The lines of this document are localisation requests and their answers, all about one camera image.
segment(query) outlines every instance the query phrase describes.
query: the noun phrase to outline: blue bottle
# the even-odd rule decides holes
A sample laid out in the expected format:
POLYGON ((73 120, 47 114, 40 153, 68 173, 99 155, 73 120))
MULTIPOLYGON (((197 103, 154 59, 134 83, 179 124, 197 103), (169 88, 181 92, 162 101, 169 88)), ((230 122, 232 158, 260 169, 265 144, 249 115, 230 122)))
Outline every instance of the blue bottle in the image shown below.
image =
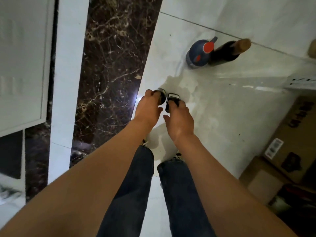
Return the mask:
POLYGON ((214 50, 214 43, 217 37, 214 37, 211 41, 198 40, 192 45, 188 53, 186 54, 186 62, 191 68, 203 67, 208 63, 211 52, 214 50))

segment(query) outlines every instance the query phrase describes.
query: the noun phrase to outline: leg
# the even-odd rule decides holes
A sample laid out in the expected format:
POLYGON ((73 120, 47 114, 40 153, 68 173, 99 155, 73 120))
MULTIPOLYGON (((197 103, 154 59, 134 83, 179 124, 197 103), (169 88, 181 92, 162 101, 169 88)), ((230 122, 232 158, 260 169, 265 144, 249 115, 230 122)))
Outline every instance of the leg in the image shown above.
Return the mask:
POLYGON ((215 237, 186 163, 170 159, 158 166, 172 237, 215 237))
POLYGON ((154 156, 150 149, 140 146, 105 213, 97 237, 139 237, 153 174, 154 156))

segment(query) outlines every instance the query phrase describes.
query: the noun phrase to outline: hand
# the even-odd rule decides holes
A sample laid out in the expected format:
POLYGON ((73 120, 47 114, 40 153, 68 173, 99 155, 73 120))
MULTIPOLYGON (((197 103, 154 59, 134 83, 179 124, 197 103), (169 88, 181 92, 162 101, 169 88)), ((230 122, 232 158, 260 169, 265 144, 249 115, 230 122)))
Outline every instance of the hand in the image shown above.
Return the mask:
POLYGON ((145 123, 150 130, 156 125, 163 111, 162 107, 158 108, 159 98, 159 91, 154 93, 152 90, 147 90, 136 107, 135 119, 145 123))
POLYGON ((168 104, 170 117, 164 115, 163 118, 165 119, 169 136, 177 145, 180 138, 194 135, 194 120, 184 101, 179 102, 179 107, 173 101, 169 101, 168 104))

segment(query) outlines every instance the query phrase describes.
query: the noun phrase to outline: brown cardboard box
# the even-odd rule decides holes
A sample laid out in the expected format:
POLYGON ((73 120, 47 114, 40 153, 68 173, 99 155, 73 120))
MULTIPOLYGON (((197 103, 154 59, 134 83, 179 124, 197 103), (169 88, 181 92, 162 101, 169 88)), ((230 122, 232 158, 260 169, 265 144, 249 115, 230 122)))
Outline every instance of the brown cardboard box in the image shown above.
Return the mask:
POLYGON ((270 202, 284 184, 291 183, 273 165, 258 156, 244 170, 239 181, 264 205, 270 202))
POLYGON ((316 159, 316 97, 299 97, 263 156, 295 183, 316 159))

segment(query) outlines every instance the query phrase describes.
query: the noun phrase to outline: forearm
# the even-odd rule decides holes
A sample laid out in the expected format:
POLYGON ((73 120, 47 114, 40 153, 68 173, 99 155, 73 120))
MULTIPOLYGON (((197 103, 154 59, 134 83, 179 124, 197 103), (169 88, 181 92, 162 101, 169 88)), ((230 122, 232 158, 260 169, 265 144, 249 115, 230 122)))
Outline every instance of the forearm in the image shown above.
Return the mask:
POLYGON ((150 127, 132 120, 119 134, 30 201, 2 236, 95 236, 150 127), (19 228, 16 223, 25 223, 19 228))
POLYGON ((188 164, 209 221, 219 237, 296 236, 192 135, 176 144, 188 164))

